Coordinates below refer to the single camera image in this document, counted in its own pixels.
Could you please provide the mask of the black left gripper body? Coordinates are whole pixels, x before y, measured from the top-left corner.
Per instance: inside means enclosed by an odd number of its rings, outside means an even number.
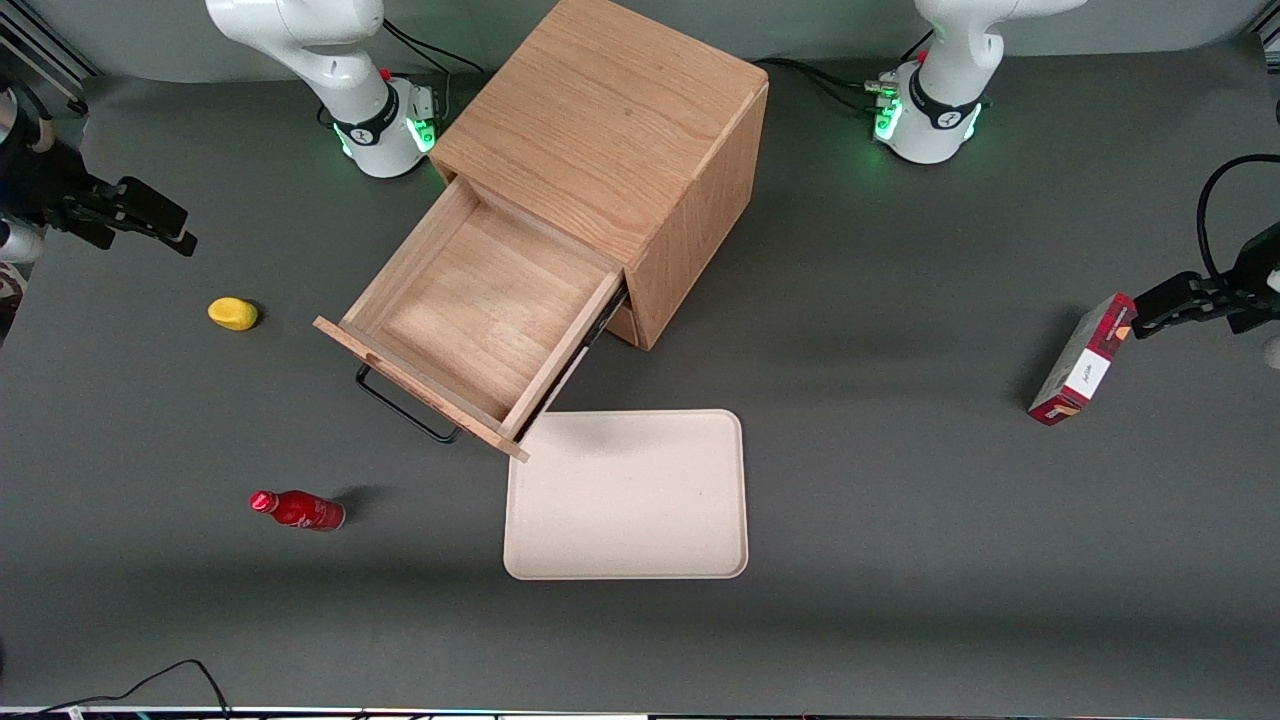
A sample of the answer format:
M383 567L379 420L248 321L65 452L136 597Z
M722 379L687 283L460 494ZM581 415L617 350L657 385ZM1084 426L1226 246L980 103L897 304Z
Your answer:
M1271 279L1279 265L1279 224L1274 223L1242 246L1234 265L1221 272L1213 260L1204 224L1198 224L1198 249L1210 278L1208 320L1226 318L1233 304L1275 304L1277 290Z

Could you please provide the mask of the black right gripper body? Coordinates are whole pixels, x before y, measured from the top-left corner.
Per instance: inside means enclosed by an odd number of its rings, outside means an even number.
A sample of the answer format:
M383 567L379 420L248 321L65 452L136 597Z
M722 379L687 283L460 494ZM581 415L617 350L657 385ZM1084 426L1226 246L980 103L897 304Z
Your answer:
M92 176L79 152L58 140L38 152L28 132L10 129L1 150L3 211L37 225L108 228L109 206L99 196L105 182Z

